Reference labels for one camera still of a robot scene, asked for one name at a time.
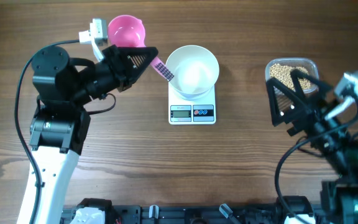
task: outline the wood grain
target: wood grain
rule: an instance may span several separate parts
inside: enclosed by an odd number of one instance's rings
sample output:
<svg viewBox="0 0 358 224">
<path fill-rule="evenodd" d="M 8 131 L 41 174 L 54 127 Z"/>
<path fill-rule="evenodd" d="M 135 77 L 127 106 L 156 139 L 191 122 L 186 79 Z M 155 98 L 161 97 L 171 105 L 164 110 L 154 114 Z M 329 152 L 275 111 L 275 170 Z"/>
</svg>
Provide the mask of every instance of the wood grain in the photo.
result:
<svg viewBox="0 0 358 224">
<path fill-rule="evenodd" d="M 0 0 L 0 223 L 16 222 L 29 170 L 13 121 L 20 71 L 42 46 L 78 38 L 93 17 L 141 18 L 146 45 L 156 46 L 162 60 L 183 45 L 210 49 L 221 68 L 218 118 L 212 126 L 169 125 L 167 83 L 148 69 L 130 90 L 114 91 L 114 110 L 92 117 L 67 205 L 85 197 L 126 205 L 274 201 L 275 166 L 296 138 L 286 134 L 289 126 L 271 124 L 266 64 L 307 57 L 332 85 L 358 69 L 356 0 L 65 2 Z M 89 45 L 64 48 L 73 57 L 94 58 Z M 19 113 L 26 140 L 37 96 L 31 78 L 29 70 Z M 87 109 L 110 104 L 95 101 Z M 335 178 L 324 160 L 297 152 L 283 167 L 281 188 L 318 201 L 320 181 Z"/>
</svg>

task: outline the pink object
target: pink object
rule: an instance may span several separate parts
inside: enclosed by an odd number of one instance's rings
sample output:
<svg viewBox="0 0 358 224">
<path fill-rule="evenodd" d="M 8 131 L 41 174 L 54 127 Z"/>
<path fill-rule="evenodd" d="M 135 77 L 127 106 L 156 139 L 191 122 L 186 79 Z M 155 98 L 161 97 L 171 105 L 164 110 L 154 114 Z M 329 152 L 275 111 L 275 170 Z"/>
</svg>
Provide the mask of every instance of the pink object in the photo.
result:
<svg viewBox="0 0 358 224">
<path fill-rule="evenodd" d="M 146 30 L 142 21 L 134 16 L 117 16 L 109 24 L 109 40 L 118 47 L 145 47 L 145 36 Z M 158 57 L 155 57 L 150 64 L 158 74 L 168 81 L 173 78 L 173 74 Z"/>
</svg>

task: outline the grain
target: grain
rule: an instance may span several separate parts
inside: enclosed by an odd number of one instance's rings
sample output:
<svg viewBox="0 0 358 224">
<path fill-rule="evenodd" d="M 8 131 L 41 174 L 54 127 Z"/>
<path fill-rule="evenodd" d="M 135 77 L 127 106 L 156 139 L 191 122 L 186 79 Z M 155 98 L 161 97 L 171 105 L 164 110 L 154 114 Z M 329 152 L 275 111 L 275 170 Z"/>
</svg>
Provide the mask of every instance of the grain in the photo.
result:
<svg viewBox="0 0 358 224">
<path fill-rule="evenodd" d="M 270 67 L 270 77 L 275 77 L 280 82 L 282 82 L 285 86 L 289 87 L 292 90 L 295 90 L 295 87 L 293 86 L 293 82 L 291 79 L 291 71 L 294 69 L 298 69 L 301 72 L 304 72 L 306 74 L 309 74 L 307 69 L 304 67 L 298 66 L 298 67 L 291 67 L 288 65 L 280 65 L 279 63 L 275 63 Z M 299 83 L 302 87 L 302 90 L 310 89 L 311 83 L 309 80 L 305 78 L 299 78 Z"/>
</svg>

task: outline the wooden tabletop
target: wooden tabletop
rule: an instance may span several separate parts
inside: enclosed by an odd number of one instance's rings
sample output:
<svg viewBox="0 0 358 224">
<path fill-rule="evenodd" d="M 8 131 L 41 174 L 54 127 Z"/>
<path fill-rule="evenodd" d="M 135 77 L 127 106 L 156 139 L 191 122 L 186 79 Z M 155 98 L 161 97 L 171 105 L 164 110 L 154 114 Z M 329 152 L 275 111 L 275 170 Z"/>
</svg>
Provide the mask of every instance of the wooden tabletop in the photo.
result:
<svg viewBox="0 0 358 224">
<path fill-rule="evenodd" d="M 115 205 L 273 202 L 277 162 L 301 134 L 291 138 L 289 125 L 272 126 L 266 64 L 310 58 L 320 79 L 332 85 L 345 71 L 358 69 L 358 0 L 17 2 L 0 0 L 0 223 L 16 222 L 29 171 L 13 119 L 21 69 L 44 45 L 77 39 L 94 17 L 142 19 L 145 43 L 156 46 L 163 61 L 184 45 L 212 51 L 221 70 L 217 121 L 170 125 L 167 82 L 148 68 L 131 89 L 113 91 L 112 111 L 92 117 L 67 205 L 85 197 Z M 95 60 L 90 45 L 64 48 L 72 57 Z M 32 74 L 29 69 L 25 75 L 19 111 L 27 142 L 37 96 Z M 111 103 L 95 101 L 86 108 Z M 283 194 L 318 202 L 320 181 L 335 178 L 326 161 L 296 152 L 283 166 L 280 183 Z"/>
</svg>

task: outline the digital scale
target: digital scale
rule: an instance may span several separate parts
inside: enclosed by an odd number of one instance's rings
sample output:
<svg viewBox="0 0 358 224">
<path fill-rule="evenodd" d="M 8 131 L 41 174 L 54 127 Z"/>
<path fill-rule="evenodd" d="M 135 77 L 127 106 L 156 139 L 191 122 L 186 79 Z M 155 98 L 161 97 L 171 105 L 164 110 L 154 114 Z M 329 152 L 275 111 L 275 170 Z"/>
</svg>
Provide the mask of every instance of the digital scale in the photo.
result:
<svg viewBox="0 0 358 224">
<path fill-rule="evenodd" d="M 168 107 L 170 124 L 214 124 L 216 122 L 215 86 L 200 96 L 186 100 L 168 85 Z"/>
</svg>

